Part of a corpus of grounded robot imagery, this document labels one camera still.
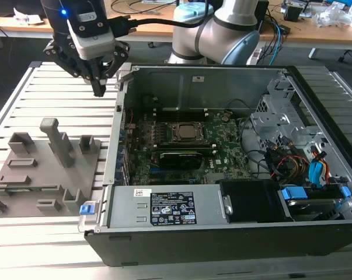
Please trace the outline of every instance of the desk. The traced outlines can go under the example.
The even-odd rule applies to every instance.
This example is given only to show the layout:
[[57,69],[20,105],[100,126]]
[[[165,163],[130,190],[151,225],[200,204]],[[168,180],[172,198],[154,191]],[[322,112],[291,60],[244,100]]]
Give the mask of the desk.
[[[282,0],[270,0],[270,10],[275,8]],[[118,16],[111,10],[110,4],[112,0],[105,0],[105,8],[108,18]],[[137,9],[145,9],[149,4],[136,4]],[[162,19],[171,19],[175,6],[168,6],[161,9],[161,15],[156,16]],[[120,11],[128,11],[126,5],[115,5],[115,9]],[[279,11],[276,7],[271,14],[277,21],[291,28],[291,33],[286,38],[284,46],[287,47],[305,47],[305,48],[334,48],[334,49],[349,49],[352,50],[352,28],[349,26],[336,27],[316,27],[311,19],[300,19],[299,22],[285,22],[283,15],[276,12]],[[133,19],[152,18],[154,15],[132,15]],[[39,26],[20,26],[15,23],[12,18],[0,17],[0,26],[9,37],[30,37],[30,38],[51,38],[52,29],[46,20],[46,24]],[[128,36],[122,37],[124,41],[161,41],[171,42],[173,34],[172,26],[160,24],[146,24],[139,26],[137,32],[131,33]],[[267,24],[263,26],[262,34],[260,35],[260,46],[273,38],[273,31]]]

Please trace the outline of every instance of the slotted worktable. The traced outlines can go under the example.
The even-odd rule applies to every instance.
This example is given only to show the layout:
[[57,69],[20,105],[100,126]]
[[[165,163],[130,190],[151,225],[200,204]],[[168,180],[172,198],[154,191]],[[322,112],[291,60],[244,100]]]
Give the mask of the slotted worktable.
[[[30,67],[0,113],[0,169],[9,154],[7,143],[13,132],[44,139],[46,135],[39,130],[42,118],[57,117],[60,132],[66,132],[70,139],[92,134],[102,141],[91,197],[98,200],[116,102],[115,81],[109,80],[104,97],[96,98],[91,86],[53,63]],[[78,232],[78,221],[77,216],[0,218],[0,279],[174,280],[218,279],[225,274],[277,279],[296,272],[307,278],[343,273],[352,279],[352,245],[325,257],[109,268]]]

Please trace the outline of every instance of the robotic arm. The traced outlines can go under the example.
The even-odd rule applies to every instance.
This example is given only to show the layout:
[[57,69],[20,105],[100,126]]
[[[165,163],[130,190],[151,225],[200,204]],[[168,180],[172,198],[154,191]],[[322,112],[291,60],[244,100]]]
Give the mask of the robotic arm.
[[[102,97],[106,81],[127,60],[129,45],[116,37],[135,31],[128,17],[108,20],[100,0],[41,0],[53,40],[44,49],[57,65],[74,77],[82,76]],[[111,61],[104,65],[103,58]]]
[[[41,0],[53,40],[44,49],[57,65],[74,77],[91,84],[102,97],[107,79],[127,60],[130,46],[116,38],[150,23],[175,26],[170,63],[195,63],[205,56],[216,62],[237,64],[247,61],[259,35],[252,32],[258,0],[224,0],[213,19],[205,15],[196,23],[164,19],[130,20],[129,16],[107,19],[101,0]],[[103,63],[104,58],[110,62]]]

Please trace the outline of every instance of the warning label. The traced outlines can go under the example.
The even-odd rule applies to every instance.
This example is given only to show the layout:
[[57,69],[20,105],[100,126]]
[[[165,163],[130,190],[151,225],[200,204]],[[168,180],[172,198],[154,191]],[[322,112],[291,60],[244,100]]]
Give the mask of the warning label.
[[151,194],[150,222],[153,226],[195,225],[195,201],[192,192]]

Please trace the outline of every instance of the blue cable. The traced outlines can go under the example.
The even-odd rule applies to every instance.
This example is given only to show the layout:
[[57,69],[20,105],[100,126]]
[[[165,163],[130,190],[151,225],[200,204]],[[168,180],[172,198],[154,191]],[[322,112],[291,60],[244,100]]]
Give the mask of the blue cable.
[[277,58],[277,54],[278,54],[278,47],[280,46],[280,43],[281,43],[281,29],[280,27],[278,26],[278,24],[274,23],[274,22],[269,22],[273,25],[276,26],[277,30],[278,30],[278,41],[277,41],[277,45],[276,45],[276,49],[274,50],[274,54],[273,54],[273,57],[271,58],[271,61],[269,63],[269,65],[272,65],[272,63],[274,62],[274,60],[276,60]]

